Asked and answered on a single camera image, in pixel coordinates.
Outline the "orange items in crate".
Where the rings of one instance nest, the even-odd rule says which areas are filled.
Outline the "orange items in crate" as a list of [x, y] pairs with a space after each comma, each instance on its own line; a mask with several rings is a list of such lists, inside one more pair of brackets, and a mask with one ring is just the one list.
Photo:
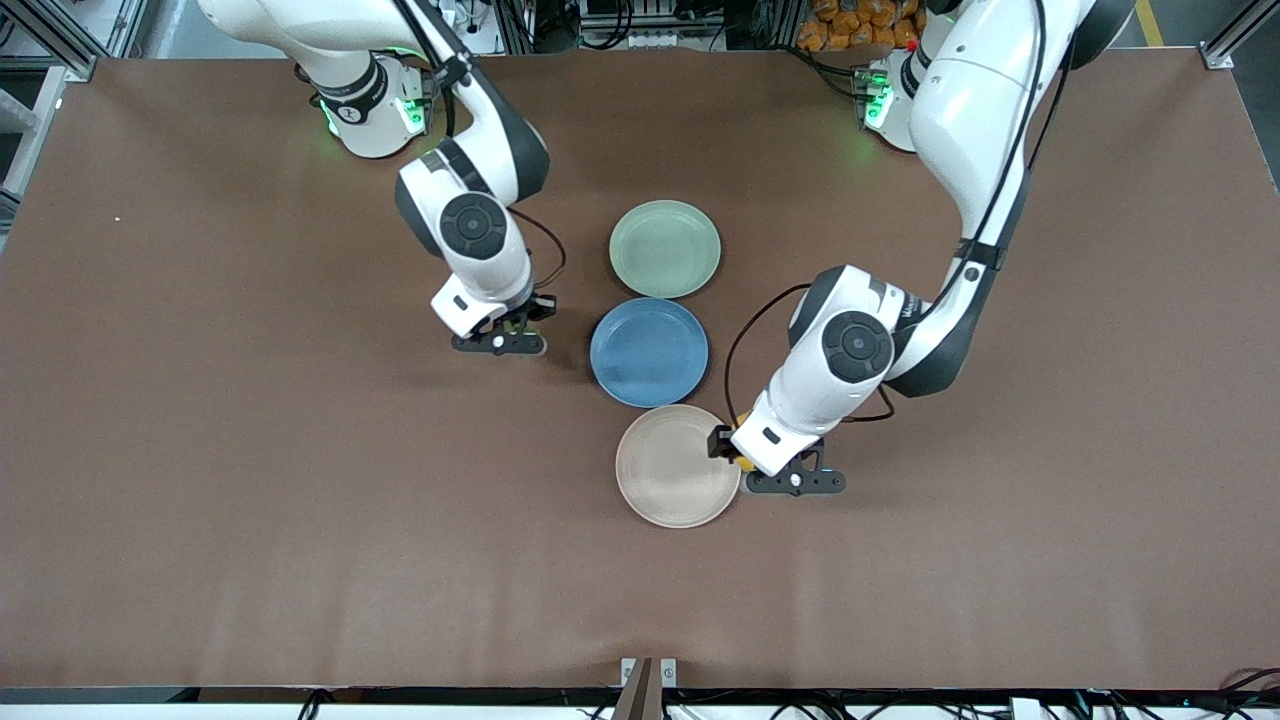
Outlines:
[[808, 53], [870, 45], [914, 49], [928, 23], [922, 0], [808, 0], [795, 45]]

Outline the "light green plate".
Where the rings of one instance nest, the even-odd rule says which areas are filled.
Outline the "light green plate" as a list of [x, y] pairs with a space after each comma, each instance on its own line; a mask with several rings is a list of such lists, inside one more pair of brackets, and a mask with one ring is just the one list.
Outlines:
[[698, 292], [717, 273], [721, 233], [703, 210], [676, 200], [654, 200], [620, 218], [608, 254], [614, 274], [631, 291], [681, 299]]

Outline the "aluminium frame profile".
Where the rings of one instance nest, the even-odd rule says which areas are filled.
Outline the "aluminium frame profile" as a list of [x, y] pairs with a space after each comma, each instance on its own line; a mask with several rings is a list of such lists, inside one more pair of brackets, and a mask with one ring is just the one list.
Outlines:
[[0, 70], [61, 67], [91, 77], [97, 59], [129, 56], [151, 0], [0, 0]]

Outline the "blue plate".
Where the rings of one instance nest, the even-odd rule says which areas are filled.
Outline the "blue plate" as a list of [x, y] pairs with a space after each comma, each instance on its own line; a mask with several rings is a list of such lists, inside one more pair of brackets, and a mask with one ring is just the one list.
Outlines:
[[632, 299], [595, 325], [589, 363], [595, 382], [631, 407], [685, 401], [703, 382], [710, 343], [701, 323], [666, 299]]

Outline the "aluminium equipment rack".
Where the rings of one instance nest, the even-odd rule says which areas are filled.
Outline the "aluminium equipment rack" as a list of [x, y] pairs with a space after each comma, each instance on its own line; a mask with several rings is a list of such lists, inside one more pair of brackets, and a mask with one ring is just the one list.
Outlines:
[[809, 0], [465, 0], [495, 22], [495, 53], [685, 47], [760, 51], [794, 44]]

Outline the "beige plate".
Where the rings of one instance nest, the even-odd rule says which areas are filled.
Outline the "beige plate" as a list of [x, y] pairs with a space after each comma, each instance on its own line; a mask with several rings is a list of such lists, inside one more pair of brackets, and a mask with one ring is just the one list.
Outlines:
[[627, 505], [643, 519], [668, 529], [691, 529], [716, 520], [739, 495], [741, 471], [708, 455], [707, 441], [721, 424], [686, 404], [654, 407], [622, 434], [614, 474]]

